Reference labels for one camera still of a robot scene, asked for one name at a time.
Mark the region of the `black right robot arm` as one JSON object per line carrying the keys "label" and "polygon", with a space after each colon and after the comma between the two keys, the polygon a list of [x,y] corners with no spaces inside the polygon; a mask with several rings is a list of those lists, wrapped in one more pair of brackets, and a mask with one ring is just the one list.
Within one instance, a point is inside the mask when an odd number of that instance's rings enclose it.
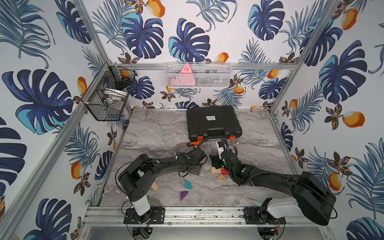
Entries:
{"label": "black right robot arm", "polygon": [[312,173],[287,175],[242,164],[232,150],[210,155],[212,166],[223,168],[238,186],[263,187],[293,197],[307,219],[315,224],[329,224],[336,196]]}

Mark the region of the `black corner bracket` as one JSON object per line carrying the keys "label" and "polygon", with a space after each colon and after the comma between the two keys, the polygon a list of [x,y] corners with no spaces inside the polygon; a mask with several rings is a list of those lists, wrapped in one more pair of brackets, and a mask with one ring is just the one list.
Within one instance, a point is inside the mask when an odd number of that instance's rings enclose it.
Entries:
{"label": "black corner bracket", "polygon": [[126,130],[128,128],[129,123],[130,123],[129,120],[125,120],[125,123],[124,123],[124,126],[123,126],[123,130]]}

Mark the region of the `natural wood slanted block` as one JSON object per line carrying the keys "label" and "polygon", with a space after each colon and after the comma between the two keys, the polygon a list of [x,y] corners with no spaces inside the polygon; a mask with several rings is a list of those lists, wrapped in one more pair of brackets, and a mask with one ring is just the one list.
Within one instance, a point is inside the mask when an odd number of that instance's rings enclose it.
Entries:
{"label": "natural wood slanted block", "polygon": [[157,192],[157,191],[160,189],[160,187],[159,187],[156,183],[153,183],[151,187],[152,187],[152,189],[153,189],[155,192]]}

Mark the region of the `red rectangular block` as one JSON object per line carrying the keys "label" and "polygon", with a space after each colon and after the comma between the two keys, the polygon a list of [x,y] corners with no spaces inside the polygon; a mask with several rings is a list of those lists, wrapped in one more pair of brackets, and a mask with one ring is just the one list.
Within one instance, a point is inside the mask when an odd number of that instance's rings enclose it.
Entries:
{"label": "red rectangular block", "polygon": [[221,169],[221,173],[223,174],[223,175],[229,175],[229,173],[225,170],[225,169]]}

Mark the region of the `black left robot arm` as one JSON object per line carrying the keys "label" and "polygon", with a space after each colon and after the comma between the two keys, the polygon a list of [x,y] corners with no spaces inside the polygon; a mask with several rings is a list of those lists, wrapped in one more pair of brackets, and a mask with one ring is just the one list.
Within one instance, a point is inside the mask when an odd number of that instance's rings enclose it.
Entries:
{"label": "black left robot arm", "polygon": [[118,181],[136,214],[142,217],[151,210],[147,193],[158,177],[179,173],[183,178],[194,174],[207,160],[208,156],[198,147],[161,159],[141,154],[119,174]]}

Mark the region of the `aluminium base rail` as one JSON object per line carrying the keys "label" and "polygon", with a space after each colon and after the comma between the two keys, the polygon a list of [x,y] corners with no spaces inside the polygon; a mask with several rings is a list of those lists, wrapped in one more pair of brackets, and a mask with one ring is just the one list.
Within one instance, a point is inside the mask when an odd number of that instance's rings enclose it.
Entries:
{"label": "aluminium base rail", "polygon": [[138,220],[131,207],[89,207],[83,223],[87,227],[318,227],[305,217],[257,222],[255,210],[240,207],[157,207],[147,221]]}

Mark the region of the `teal small triangle block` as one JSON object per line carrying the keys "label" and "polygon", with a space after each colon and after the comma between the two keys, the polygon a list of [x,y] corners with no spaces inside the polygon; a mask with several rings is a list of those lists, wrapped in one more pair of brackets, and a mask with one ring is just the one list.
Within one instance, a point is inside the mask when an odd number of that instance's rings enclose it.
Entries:
{"label": "teal small triangle block", "polygon": [[185,182],[185,188],[189,189],[189,190],[192,189],[192,186],[191,186],[191,184],[188,181]]}

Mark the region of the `purple triangle block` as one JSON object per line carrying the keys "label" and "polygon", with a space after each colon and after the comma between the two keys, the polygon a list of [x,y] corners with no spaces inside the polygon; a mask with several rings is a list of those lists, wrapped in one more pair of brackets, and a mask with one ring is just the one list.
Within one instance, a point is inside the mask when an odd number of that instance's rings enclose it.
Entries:
{"label": "purple triangle block", "polygon": [[183,201],[183,199],[185,199],[185,197],[188,195],[188,191],[182,191],[180,192],[180,201]]}

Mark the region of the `natural wood triangle block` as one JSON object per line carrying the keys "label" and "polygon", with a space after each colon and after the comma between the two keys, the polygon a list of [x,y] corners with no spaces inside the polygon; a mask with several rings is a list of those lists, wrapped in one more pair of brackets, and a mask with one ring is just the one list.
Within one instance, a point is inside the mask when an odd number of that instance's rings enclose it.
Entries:
{"label": "natural wood triangle block", "polygon": [[220,174],[220,175],[217,177],[217,180],[218,180],[218,181],[226,181],[226,180],[227,180],[227,178],[226,178],[226,176],[225,176],[225,175],[223,175],[223,174]]}

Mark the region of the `black plastic tool case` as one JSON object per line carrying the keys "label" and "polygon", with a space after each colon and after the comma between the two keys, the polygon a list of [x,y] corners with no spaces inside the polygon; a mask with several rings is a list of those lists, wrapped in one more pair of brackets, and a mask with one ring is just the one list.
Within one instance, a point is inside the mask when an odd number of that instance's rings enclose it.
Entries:
{"label": "black plastic tool case", "polygon": [[236,139],[243,135],[232,106],[190,108],[186,111],[188,137],[191,142],[210,139]]}

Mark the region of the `natural wood rectangular block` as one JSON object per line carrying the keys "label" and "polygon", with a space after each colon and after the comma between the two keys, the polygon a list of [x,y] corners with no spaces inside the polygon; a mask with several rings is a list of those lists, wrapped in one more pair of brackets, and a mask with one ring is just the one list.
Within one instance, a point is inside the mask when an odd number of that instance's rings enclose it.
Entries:
{"label": "natural wood rectangular block", "polygon": [[216,169],[214,167],[211,167],[211,173],[212,174],[219,174],[220,175],[222,173],[222,169],[221,168]]}

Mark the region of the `pink triangle card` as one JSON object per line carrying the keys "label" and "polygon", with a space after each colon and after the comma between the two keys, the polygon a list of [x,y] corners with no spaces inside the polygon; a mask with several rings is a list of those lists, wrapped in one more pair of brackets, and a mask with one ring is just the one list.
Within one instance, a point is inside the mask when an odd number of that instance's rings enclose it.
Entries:
{"label": "pink triangle card", "polygon": [[176,76],[175,85],[177,87],[195,86],[196,79],[193,74],[191,65],[186,63],[179,74]]}

